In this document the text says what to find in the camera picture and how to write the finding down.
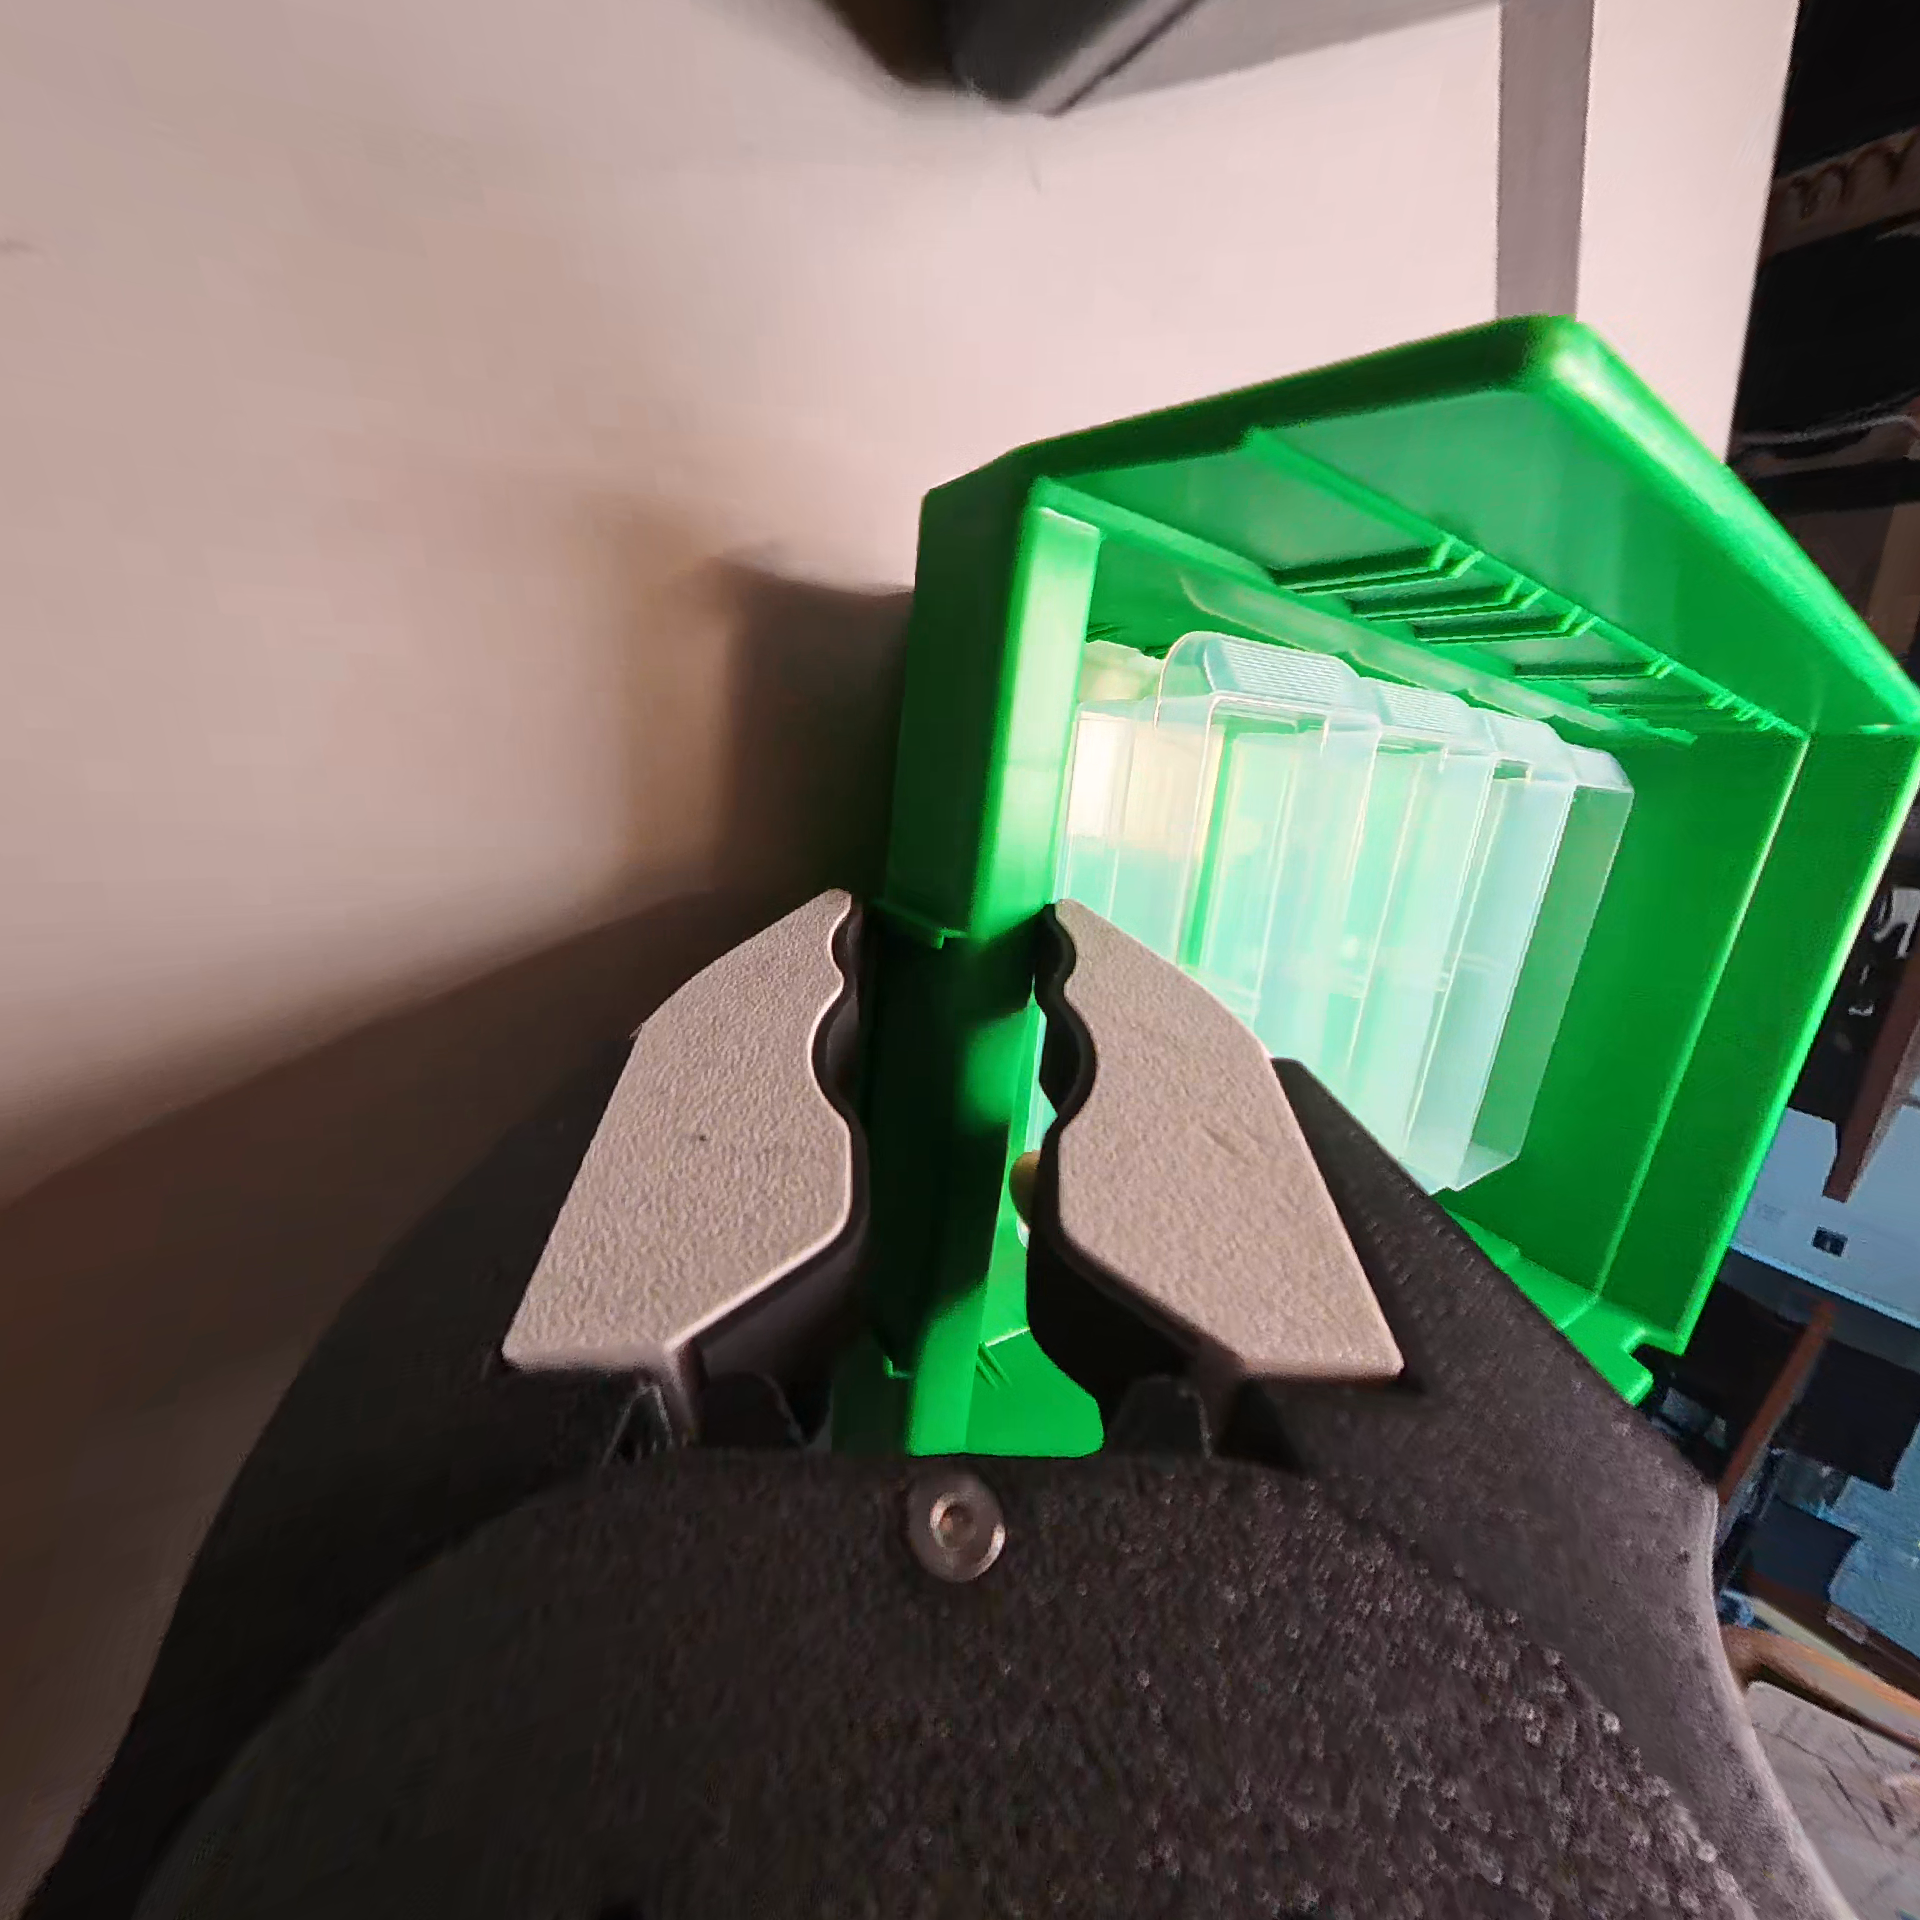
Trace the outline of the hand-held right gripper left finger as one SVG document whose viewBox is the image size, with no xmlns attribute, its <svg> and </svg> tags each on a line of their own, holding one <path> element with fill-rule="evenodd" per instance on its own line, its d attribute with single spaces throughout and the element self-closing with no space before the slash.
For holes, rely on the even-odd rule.
<svg viewBox="0 0 1920 1920">
<path fill-rule="evenodd" d="M 629 1376 L 669 1414 L 829 1379 L 858 1317 L 861 909 L 829 888 L 636 1027 L 501 1344 L 528 1376 Z"/>
</svg>

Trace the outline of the light desk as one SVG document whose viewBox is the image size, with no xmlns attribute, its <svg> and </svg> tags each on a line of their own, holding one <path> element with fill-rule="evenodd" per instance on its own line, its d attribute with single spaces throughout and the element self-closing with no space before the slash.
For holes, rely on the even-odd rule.
<svg viewBox="0 0 1920 1920">
<path fill-rule="evenodd" d="M 344 1298 L 877 886 L 925 492 L 1531 311 L 1723 450 L 1796 12 L 1037 116 L 891 3 L 5 3 L 5 1916 Z"/>
</svg>

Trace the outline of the black drawer cabinet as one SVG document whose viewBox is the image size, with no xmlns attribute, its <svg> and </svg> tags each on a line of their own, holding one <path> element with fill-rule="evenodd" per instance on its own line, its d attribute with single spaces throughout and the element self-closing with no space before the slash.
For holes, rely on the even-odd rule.
<svg viewBox="0 0 1920 1920">
<path fill-rule="evenodd" d="M 1198 2 L 822 2 L 892 81 L 1059 116 L 1189 24 Z"/>
</svg>

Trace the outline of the green plastic bin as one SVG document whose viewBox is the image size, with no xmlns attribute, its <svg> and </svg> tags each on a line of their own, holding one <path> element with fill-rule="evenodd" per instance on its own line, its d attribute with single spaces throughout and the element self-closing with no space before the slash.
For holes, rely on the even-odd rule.
<svg viewBox="0 0 1920 1920">
<path fill-rule="evenodd" d="M 1916 794 L 1916 686 L 1586 325 L 1533 315 L 1030 443 L 925 495 L 861 1107 L 877 1331 L 846 1449 L 1075 1455 L 1007 1172 L 1091 641 L 1342 659 L 1635 789 L 1518 1155 L 1431 1191 L 1610 1387 L 1680 1354 Z M 1459 956 L 1483 823 L 1443 971 Z"/>
</svg>

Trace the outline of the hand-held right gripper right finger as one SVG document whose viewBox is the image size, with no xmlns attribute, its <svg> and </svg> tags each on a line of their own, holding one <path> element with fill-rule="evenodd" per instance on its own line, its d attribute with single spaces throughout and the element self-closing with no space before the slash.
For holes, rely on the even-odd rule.
<svg viewBox="0 0 1920 1920">
<path fill-rule="evenodd" d="M 1107 1444 L 1216 1444 L 1407 1360 L 1255 1029 L 1092 905 L 1042 916 L 1030 1331 Z"/>
</svg>

